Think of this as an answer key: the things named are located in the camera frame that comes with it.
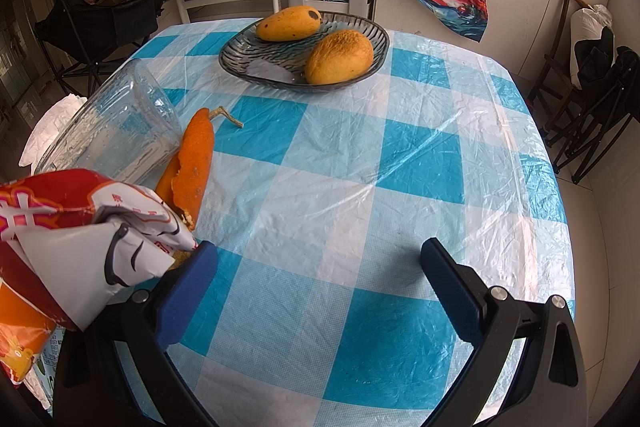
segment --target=silver bolt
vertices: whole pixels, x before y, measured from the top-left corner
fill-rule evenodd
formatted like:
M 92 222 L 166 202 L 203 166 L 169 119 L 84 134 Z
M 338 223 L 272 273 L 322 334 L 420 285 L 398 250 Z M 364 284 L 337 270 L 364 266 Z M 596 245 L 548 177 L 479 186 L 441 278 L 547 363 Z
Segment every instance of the silver bolt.
M 551 304 L 556 308 L 564 308 L 566 306 L 566 301 L 559 295 L 554 295 L 551 297 Z
M 149 298 L 149 292 L 146 290 L 138 290 L 134 292 L 133 295 L 131 296 L 131 300 L 137 304 L 142 304 L 143 302 L 146 302 L 148 298 Z
M 491 288 L 491 296 L 497 301 L 506 301 L 507 300 L 507 290 L 505 290 L 502 286 L 494 286 Z

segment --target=blue and white tablecloth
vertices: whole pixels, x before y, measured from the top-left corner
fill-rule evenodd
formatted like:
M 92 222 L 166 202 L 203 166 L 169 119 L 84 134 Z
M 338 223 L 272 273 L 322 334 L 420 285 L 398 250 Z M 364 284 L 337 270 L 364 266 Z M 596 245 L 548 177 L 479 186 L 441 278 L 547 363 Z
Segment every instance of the blue and white tablecloth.
M 135 55 L 183 126 L 219 105 L 244 122 L 214 122 L 195 235 L 218 246 L 220 267 L 169 354 L 221 427 L 421 425 L 471 352 L 418 264 L 426 239 L 489 286 L 537 301 L 558 293 L 573 308 L 569 234 L 545 147 L 490 58 L 389 32 L 377 74 L 295 93 L 220 68 L 218 52 L 250 22 L 173 26 Z

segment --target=checkered tablecloth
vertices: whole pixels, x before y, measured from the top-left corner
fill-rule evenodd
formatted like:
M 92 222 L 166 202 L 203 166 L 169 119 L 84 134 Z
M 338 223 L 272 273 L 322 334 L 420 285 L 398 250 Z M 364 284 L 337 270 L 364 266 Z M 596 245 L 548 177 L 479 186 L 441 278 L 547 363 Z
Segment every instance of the checkered tablecloth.
M 421 425 L 471 352 L 418 264 L 426 239 L 516 298 L 574 305 L 545 147 L 490 58 L 389 32 L 377 74 L 295 93 L 220 68 L 220 49 L 250 22 L 173 26 L 135 55 L 183 126 L 219 105 L 244 122 L 214 123 L 195 235 L 218 246 L 220 268 L 170 356 L 221 427 Z

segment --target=ripe mango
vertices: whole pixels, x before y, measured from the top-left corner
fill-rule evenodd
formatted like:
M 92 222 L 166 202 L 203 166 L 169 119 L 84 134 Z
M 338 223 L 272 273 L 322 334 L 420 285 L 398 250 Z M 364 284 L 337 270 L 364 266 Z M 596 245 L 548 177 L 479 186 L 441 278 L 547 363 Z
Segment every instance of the ripe mango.
M 263 41 L 299 41 L 318 31 L 322 17 L 311 6 L 290 6 L 262 19 L 255 29 Z
M 373 63 L 373 46 L 356 30 L 339 30 L 322 39 L 306 62 L 309 84 L 336 84 L 365 73 Z

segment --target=clear glass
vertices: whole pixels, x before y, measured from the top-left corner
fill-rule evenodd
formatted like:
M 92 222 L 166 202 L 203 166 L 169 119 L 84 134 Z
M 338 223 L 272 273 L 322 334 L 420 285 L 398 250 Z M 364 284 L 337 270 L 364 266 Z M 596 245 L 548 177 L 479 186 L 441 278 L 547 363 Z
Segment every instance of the clear glass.
M 35 174 L 90 169 L 138 183 L 180 147 L 174 106 L 139 59 L 102 84 L 47 149 Z

